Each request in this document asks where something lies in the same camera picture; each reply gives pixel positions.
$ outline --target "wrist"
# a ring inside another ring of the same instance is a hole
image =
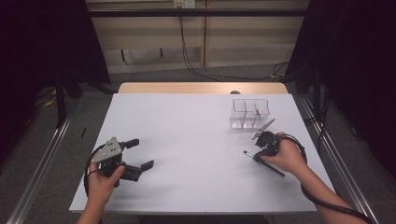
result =
[[[311,168],[309,168],[309,166],[306,165],[305,163],[296,166],[295,169],[290,171],[290,173],[292,175],[296,176],[297,179],[300,179],[301,177],[306,176],[306,175],[310,174],[311,172],[312,172]]]
[[[97,200],[88,199],[85,209],[103,211],[105,210],[105,207],[106,207],[106,203]]]
[[[79,223],[99,223],[105,210],[105,204],[96,203],[88,200],[85,209],[78,220]]]

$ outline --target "pen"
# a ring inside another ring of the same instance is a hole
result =
[[[271,170],[275,171],[277,174],[281,175],[281,176],[285,176],[283,173],[279,172],[276,168],[270,166],[267,162],[263,161],[261,158],[257,159],[254,158],[254,156],[249,153],[248,151],[244,151],[245,154],[247,154],[249,157],[251,157],[254,161],[259,162],[263,165],[265,165],[266,167],[270,168]]]

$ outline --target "white tabletop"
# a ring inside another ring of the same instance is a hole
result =
[[[296,104],[289,94],[114,94],[95,147],[116,136],[140,139],[123,152],[129,165],[155,160],[138,182],[120,181],[107,212],[128,214],[264,214],[316,211],[299,181],[282,177],[243,153],[256,153],[252,130],[230,127],[233,99],[266,99],[267,129],[295,136],[308,165],[332,189]],[[86,195],[80,183],[70,206],[82,212]]]

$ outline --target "metal rail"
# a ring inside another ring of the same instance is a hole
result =
[[[311,118],[313,118],[315,116],[315,114],[312,111],[313,106],[312,106],[311,102],[309,101],[309,99],[306,96],[302,96],[301,100],[303,102],[304,109],[306,110],[306,113]],[[320,135],[320,132],[323,127],[322,123],[318,122],[318,121],[314,121],[313,123],[314,123],[315,130],[317,131],[318,135]],[[356,208],[360,212],[365,214],[367,217],[369,217],[373,221],[373,223],[378,224],[379,222],[375,217],[373,209],[371,208],[366,197],[364,196],[363,192],[361,191],[361,188],[359,188],[355,179],[352,177],[352,174],[347,169],[346,164],[344,163],[341,155],[339,154],[337,148],[335,147],[334,143],[332,142],[332,139],[330,138],[330,136],[326,130],[323,130],[323,133],[321,136],[321,141],[322,141],[323,145],[325,146],[330,158],[332,159],[332,163],[334,164],[335,169],[337,170],[338,174],[340,175],[341,179],[343,180],[343,183],[346,186],[346,190],[348,191]]]
[[[30,179],[29,185],[26,187],[25,191],[23,192],[22,196],[18,200],[17,205],[15,206],[14,210],[12,211],[7,224],[22,224],[25,220],[30,207],[37,195],[41,183],[43,182],[46,173],[50,167],[50,163],[52,162],[53,157],[64,138],[64,134],[70,124],[70,120],[72,115],[76,111],[76,107],[78,105],[78,100],[75,100],[70,107],[70,113],[67,116],[66,120],[62,124],[60,128],[55,130],[54,135],[44,153],[43,158],[41,159],[40,163],[38,164],[37,168],[35,169],[35,173],[33,174],[32,178]]]
[[[92,17],[306,17],[334,14],[331,10],[309,9],[90,9]]]

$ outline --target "power cord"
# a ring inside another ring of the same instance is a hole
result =
[[[183,60],[184,60],[184,64],[186,64],[186,67],[189,69],[189,71],[197,76],[200,77],[206,77],[209,78],[211,80],[217,81],[217,82],[221,82],[221,80],[217,79],[216,77],[225,77],[225,78],[235,78],[235,79],[242,79],[242,80],[251,80],[251,81],[262,81],[265,79],[269,79],[269,78],[276,78],[276,73],[287,63],[289,62],[283,62],[283,63],[277,63],[274,65],[274,73],[268,77],[231,77],[231,76],[222,76],[222,75],[204,75],[201,74],[199,72],[197,72],[191,65],[190,63],[190,59],[189,59],[189,55],[187,53],[187,48],[186,48],[186,41],[184,38],[184,26],[183,26],[183,18],[179,17],[179,23],[180,23],[180,33],[181,33],[181,42],[182,42],[182,48],[183,48]]]
[[[271,214],[271,218],[272,218],[272,220],[273,220],[273,224],[275,224],[275,217],[274,217],[274,215]]]
[[[105,144],[103,144],[103,145],[99,146],[97,149],[95,149],[95,150],[93,151],[93,153],[91,153],[90,157],[87,159],[87,163],[85,164],[85,170],[84,170],[84,189],[85,189],[85,193],[87,194],[87,197],[88,197],[89,189],[90,189],[88,178],[89,178],[89,176],[90,176],[92,173],[100,171],[100,168],[99,168],[98,170],[94,170],[94,171],[89,172],[90,163],[91,163],[91,160],[92,160],[93,156],[94,156],[100,149],[102,149],[104,146],[105,146]]]
[[[306,157],[306,154],[305,154],[304,147],[300,144],[300,142],[295,137],[293,137],[292,135],[289,135],[289,134],[282,134],[279,137],[275,137],[274,139],[280,139],[280,140],[287,139],[287,140],[290,140],[291,142],[293,142],[297,146],[297,148],[299,148],[300,153],[303,156],[303,159],[304,159],[305,163],[307,163],[307,157]],[[322,200],[320,200],[318,198],[315,198],[313,195],[311,195],[304,188],[303,185],[301,185],[301,189],[302,189],[303,195],[309,201],[311,201],[312,203],[315,203],[315,204],[320,205],[322,207],[331,209],[333,211],[341,212],[341,213],[344,213],[344,214],[347,214],[347,215],[350,215],[350,216],[353,216],[353,217],[360,218],[360,219],[364,220],[365,222],[367,222],[369,224],[372,223],[370,218],[368,218],[363,213],[360,213],[359,211],[356,211],[356,210],[350,209],[350,208],[346,208],[346,207],[343,207],[343,206],[339,206],[339,205],[336,205],[336,204],[332,204],[332,203],[326,203],[326,202],[324,202],[324,201],[322,201]]]
[[[307,126],[308,124],[310,124],[314,121],[321,121],[321,125],[319,125],[320,130],[319,130],[319,136],[318,136],[318,142],[317,142],[317,152],[320,157],[321,157],[321,155],[320,155],[321,154],[320,153],[320,140],[323,137],[323,134],[326,130],[325,129],[326,118],[327,118],[327,112],[329,110],[329,106],[330,106],[330,94],[326,88],[325,92],[324,92],[324,97],[323,97],[323,106],[320,109],[319,118],[313,117],[313,118],[304,119],[305,126]]]

